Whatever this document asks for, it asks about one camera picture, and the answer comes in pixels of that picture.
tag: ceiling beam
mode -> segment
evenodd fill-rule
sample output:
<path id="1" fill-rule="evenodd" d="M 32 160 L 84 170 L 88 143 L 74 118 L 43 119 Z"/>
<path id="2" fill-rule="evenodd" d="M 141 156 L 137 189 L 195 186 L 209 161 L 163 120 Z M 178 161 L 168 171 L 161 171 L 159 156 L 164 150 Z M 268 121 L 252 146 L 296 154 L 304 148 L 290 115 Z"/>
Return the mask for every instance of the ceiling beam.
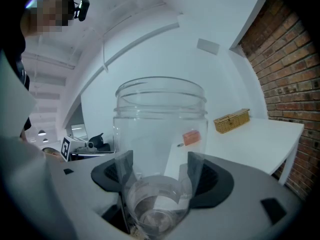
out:
<path id="1" fill-rule="evenodd" d="M 42 72 L 27 70 L 27 74 L 30 77 L 30 81 L 34 83 L 50 84 L 56 86 L 66 86 L 66 77 L 54 76 Z"/>
<path id="2" fill-rule="evenodd" d="M 56 107 L 47 107 L 47 106 L 35 106 L 32 113 L 40 114 L 40 113 L 56 113 L 58 109 Z"/>
<path id="3" fill-rule="evenodd" d="M 48 58 L 48 57 L 45 57 L 45 56 L 42 56 L 42 55 L 36 55 L 35 53 L 28 52 L 28 51 L 25 51 L 22 54 L 22 59 L 24 59 L 24 58 L 25 59 L 36 60 L 36 61 L 39 61 L 39 62 L 49 63 L 49 64 L 52 64 L 52 65 L 55 65 L 55 66 L 59 66 L 59 67 L 63 67 L 63 68 L 69 69 L 69 70 L 74 70 L 75 69 L 74 65 L 70 65 L 68 63 L 59 61 L 57 59 Z"/>
<path id="4" fill-rule="evenodd" d="M 41 124 L 41 123 L 54 123 L 56 121 L 55 117 L 47 117 L 47 118 L 39 118 L 39 119 L 31 119 L 33 124 Z"/>
<path id="5" fill-rule="evenodd" d="M 60 100 L 60 94 L 58 93 L 51 93 L 51 92 L 35 92 L 30 91 L 31 95 L 35 99 L 44 99 L 44 100 Z"/>

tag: hair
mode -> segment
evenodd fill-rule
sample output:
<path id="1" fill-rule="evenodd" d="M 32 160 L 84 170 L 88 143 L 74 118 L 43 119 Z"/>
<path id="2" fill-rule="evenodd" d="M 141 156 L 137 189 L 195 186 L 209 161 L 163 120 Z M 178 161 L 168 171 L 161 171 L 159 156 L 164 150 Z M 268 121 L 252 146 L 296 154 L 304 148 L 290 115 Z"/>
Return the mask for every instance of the hair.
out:
<path id="1" fill-rule="evenodd" d="M 54 153 L 56 153 L 56 154 L 60 153 L 60 151 L 58 151 L 58 150 L 56 150 L 56 149 L 54 149 L 52 147 L 45 147 L 45 148 L 42 149 L 42 151 L 45 152 L 45 153 L 51 154 L 51 155 L 54 154 Z"/>

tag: small woven box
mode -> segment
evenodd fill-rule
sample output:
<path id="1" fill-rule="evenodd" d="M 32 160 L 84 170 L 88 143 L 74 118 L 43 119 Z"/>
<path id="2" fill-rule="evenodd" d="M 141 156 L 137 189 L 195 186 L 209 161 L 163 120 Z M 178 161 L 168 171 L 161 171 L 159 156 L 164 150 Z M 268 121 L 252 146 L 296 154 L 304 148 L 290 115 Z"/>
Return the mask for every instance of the small woven box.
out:
<path id="1" fill-rule="evenodd" d="M 214 120 L 215 129 L 224 134 L 250 121 L 249 109 L 243 108 Z"/>

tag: white table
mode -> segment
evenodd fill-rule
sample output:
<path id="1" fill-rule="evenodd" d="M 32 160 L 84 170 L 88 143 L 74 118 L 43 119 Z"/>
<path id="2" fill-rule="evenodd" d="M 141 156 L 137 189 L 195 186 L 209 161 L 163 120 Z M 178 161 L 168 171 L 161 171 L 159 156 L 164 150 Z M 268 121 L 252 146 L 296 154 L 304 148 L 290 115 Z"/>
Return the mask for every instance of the white table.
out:
<path id="1" fill-rule="evenodd" d="M 250 122 L 220 134 L 214 123 L 209 122 L 205 153 L 269 175 L 286 160 L 279 179 L 283 185 L 294 164 L 303 129 L 300 123 L 250 118 Z"/>

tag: clear plastic container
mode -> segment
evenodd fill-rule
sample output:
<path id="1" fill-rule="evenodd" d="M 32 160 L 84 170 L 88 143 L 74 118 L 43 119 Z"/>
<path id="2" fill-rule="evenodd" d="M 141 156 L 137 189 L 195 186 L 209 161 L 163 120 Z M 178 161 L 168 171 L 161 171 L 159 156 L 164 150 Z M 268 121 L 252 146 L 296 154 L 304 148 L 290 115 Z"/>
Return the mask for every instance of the clear plastic container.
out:
<path id="1" fill-rule="evenodd" d="M 195 193 L 187 163 L 189 151 L 206 148 L 204 90 L 179 78 L 146 77 L 124 83 L 115 95 L 115 151 L 133 151 L 132 175 L 125 177 L 130 180 L 123 182 L 122 194 L 138 229 L 161 239 L 188 213 Z M 123 159 L 115 159 L 122 179 Z"/>

